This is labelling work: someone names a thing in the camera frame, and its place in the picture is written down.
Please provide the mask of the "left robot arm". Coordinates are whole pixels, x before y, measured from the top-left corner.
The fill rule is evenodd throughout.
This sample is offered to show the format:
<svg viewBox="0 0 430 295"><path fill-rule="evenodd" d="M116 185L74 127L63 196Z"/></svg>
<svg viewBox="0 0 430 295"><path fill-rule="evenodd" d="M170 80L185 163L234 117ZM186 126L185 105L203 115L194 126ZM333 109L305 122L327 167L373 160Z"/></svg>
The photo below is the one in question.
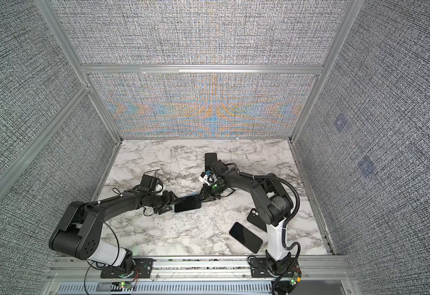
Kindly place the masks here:
<svg viewBox="0 0 430 295"><path fill-rule="evenodd" d="M73 202L53 231L49 248L80 260L96 262L114 275L133 275L132 251L101 239L102 228L109 227L107 220L146 207L151 207L156 214L164 214L180 202L181 199L171 191L157 194L134 189L100 201Z"/></svg>

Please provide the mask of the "black phone case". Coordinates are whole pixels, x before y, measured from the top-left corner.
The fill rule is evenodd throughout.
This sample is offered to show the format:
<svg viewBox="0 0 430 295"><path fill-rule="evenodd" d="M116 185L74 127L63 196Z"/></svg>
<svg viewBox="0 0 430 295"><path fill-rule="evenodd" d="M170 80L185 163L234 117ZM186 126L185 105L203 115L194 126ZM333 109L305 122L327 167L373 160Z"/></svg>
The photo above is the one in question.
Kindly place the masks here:
<svg viewBox="0 0 430 295"><path fill-rule="evenodd" d="M217 162L217 153L216 152L208 152L205 154L205 172L211 170L211 166L213 163Z"/></svg>
<svg viewBox="0 0 430 295"><path fill-rule="evenodd" d="M248 217L246 218L247 222L260 229L263 232L267 232L266 224L262 221L259 216L258 211L255 208L252 208L248 213Z"/></svg>

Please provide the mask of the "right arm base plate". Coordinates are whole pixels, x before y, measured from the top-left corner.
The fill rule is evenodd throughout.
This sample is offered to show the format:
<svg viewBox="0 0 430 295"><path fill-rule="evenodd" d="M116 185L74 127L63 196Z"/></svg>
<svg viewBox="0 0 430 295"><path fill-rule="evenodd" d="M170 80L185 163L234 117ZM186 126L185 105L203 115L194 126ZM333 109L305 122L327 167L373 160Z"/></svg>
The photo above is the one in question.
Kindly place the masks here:
<svg viewBox="0 0 430 295"><path fill-rule="evenodd" d="M265 279L265 278L275 278L280 276L285 272L285 268L281 270L270 269L266 258L249 256L248 264L250 267L250 274L252 278L255 279ZM298 264L292 266L285 275L286 277L301 277L302 271L300 270Z"/></svg>

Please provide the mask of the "aluminium front rail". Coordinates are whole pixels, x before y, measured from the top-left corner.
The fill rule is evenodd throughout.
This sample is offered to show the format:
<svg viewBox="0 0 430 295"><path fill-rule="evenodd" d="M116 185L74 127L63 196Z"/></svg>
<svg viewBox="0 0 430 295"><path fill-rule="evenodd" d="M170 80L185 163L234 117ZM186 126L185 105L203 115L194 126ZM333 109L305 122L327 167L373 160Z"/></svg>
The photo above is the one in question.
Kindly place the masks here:
<svg viewBox="0 0 430 295"><path fill-rule="evenodd" d="M57 258L43 295L269 295L275 278L251 277L248 256L137 256L154 259L149 279L101 279L84 261ZM301 277L278 282L294 295L359 295L345 256L301 256Z"/></svg>

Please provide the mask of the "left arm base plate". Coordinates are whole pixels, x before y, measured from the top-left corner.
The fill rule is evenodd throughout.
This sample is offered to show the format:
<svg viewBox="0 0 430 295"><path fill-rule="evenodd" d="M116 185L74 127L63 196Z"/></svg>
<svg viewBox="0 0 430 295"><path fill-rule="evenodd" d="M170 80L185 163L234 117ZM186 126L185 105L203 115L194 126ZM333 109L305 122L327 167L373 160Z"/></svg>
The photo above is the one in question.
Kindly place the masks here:
<svg viewBox="0 0 430 295"><path fill-rule="evenodd" d="M154 259L152 258L134 258L133 267L129 273L124 273L123 270L117 267L112 267L102 270L100 274L101 279L149 279L151 277Z"/></svg>

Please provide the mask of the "aluminium frame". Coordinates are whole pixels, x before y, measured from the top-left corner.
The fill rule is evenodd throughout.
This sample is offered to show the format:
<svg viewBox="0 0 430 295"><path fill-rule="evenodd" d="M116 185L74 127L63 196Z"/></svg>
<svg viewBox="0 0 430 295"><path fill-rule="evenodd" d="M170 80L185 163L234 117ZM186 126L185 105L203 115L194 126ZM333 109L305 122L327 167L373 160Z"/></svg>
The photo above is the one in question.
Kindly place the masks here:
<svg viewBox="0 0 430 295"><path fill-rule="evenodd" d="M74 200L206 151L301 188L290 152L355 1L0 1L0 257L49 256Z"/></svg>

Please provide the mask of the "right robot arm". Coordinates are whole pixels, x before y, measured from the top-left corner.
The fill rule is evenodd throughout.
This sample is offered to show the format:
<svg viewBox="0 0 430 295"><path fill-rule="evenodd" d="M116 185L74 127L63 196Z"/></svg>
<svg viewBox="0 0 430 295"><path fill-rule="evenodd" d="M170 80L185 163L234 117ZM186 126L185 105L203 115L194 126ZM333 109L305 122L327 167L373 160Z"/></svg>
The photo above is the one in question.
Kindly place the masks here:
<svg viewBox="0 0 430 295"><path fill-rule="evenodd" d="M215 183L203 185L199 199L201 201L218 199L227 188L248 192L260 219L266 224L267 269L275 276L285 273L294 260L291 255L294 245L287 245L286 228L300 207L296 190L287 181L272 173L252 175L230 169L216 173L216 178Z"/></svg>

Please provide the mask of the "black smartphone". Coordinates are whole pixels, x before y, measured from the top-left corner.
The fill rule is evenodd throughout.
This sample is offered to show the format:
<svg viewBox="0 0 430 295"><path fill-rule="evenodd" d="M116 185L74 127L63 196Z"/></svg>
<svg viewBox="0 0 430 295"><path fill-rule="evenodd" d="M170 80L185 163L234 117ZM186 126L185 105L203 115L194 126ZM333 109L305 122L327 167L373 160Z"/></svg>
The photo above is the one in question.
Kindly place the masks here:
<svg viewBox="0 0 430 295"><path fill-rule="evenodd" d="M201 200L198 195L183 197L180 202L174 205L174 212L180 213L185 211L197 210L201 208Z"/></svg>
<svg viewBox="0 0 430 295"><path fill-rule="evenodd" d="M238 222L234 223L229 234L254 254L262 247L263 240Z"/></svg>

